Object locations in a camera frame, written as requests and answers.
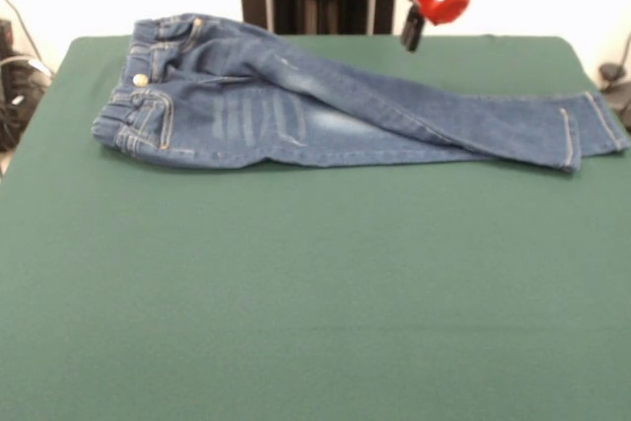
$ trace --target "metal button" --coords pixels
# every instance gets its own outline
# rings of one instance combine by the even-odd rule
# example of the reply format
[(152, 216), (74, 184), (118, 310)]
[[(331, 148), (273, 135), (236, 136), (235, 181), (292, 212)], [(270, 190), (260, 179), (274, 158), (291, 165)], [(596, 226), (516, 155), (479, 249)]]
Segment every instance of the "metal button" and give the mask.
[(132, 81), (134, 82), (134, 86), (139, 88), (144, 88), (149, 84), (149, 78), (146, 74), (137, 74), (133, 77)]

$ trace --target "green table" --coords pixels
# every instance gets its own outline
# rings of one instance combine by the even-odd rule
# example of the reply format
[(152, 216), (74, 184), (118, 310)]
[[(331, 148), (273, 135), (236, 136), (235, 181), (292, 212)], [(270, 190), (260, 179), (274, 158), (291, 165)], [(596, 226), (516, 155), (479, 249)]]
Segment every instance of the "green table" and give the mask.
[[(631, 419), (629, 156), (156, 168), (90, 135), (127, 42), (73, 43), (0, 185), (2, 421)], [(296, 42), (453, 91), (590, 86), (555, 38)]]

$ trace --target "black cable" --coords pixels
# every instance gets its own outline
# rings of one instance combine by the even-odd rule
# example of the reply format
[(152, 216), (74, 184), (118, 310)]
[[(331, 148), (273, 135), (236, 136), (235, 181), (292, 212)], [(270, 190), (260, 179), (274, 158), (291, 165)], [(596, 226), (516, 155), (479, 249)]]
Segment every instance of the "black cable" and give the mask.
[(27, 29), (27, 26), (25, 25), (24, 20), (22, 20), (22, 15), (20, 15), (20, 11), (16, 8), (15, 5), (13, 5), (13, 3), (10, 0), (4, 0), (4, 1), (7, 3), (9, 8), (13, 10), (13, 13), (15, 14), (15, 16), (18, 19), (18, 22), (20, 23), (20, 27), (22, 27), (22, 31), (24, 32), (24, 35), (27, 37), (27, 40), (29, 41), (29, 43), (31, 44), (31, 47), (33, 48), (33, 52), (35, 53), (35, 56), (37, 56), (37, 59), (41, 61), (41, 54), (39, 54), (37, 45), (33, 41), (33, 37), (29, 33), (29, 30)]
[(620, 61), (620, 67), (624, 67), (624, 64), (629, 58), (629, 47), (631, 47), (631, 34), (627, 37), (627, 44), (624, 46), (624, 54), (622, 55), (622, 61)]

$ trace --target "jeans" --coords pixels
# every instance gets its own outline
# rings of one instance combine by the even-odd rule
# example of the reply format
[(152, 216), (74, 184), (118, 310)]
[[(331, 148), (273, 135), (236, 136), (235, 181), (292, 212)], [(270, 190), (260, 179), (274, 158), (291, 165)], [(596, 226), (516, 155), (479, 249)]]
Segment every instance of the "jeans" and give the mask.
[(504, 159), (574, 172), (582, 157), (629, 146), (598, 94), (457, 95), (194, 14), (136, 23), (92, 132), (139, 160), (183, 168)]

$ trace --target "cable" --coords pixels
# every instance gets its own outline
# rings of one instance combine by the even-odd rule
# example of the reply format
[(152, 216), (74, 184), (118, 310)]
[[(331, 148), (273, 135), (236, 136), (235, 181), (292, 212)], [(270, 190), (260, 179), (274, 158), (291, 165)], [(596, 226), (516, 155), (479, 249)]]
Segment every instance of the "cable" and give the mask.
[(48, 68), (45, 64), (43, 64), (41, 60), (35, 58), (34, 56), (28, 56), (25, 54), (20, 54), (17, 56), (9, 56), (8, 58), (4, 58), (3, 60), (0, 60), (0, 69), (2, 69), (3, 66), (9, 63), (14, 63), (16, 61), (25, 61), (29, 63), (29, 65), (31, 65), (34, 69), (36, 69), (40, 73), (43, 73), (49, 78), (54, 77), (54, 74), (52, 73), (52, 71), (50, 71), (50, 68)]
[(631, 34), (627, 37), (627, 44), (624, 46), (624, 54), (622, 55), (622, 61), (620, 61), (620, 67), (624, 67), (629, 57), (629, 47), (631, 47)]
[(13, 13), (16, 15), (18, 22), (20, 23), (20, 27), (22, 27), (22, 31), (24, 32), (24, 35), (27, 37), (27, 40), (31, 44), (31, 48), (33, 49), (33, 52), (35, 53), (35, 56), (37, 56), (37, 59), (41, 61), (41, 54), (39, 54), (37, 45), (33, 41), (33, 37), (29, 33), (29, 30), (27, 29), (27, 26), (25, 25), (24, 20), (22, 20), (22, 15), (20, 15), (20, 11), (16, 8), (15, 5), (13, 5), (13, 3), (10, 0), (4, 0), (4, 1), (7, 3), (9, 8), (13, 10)]

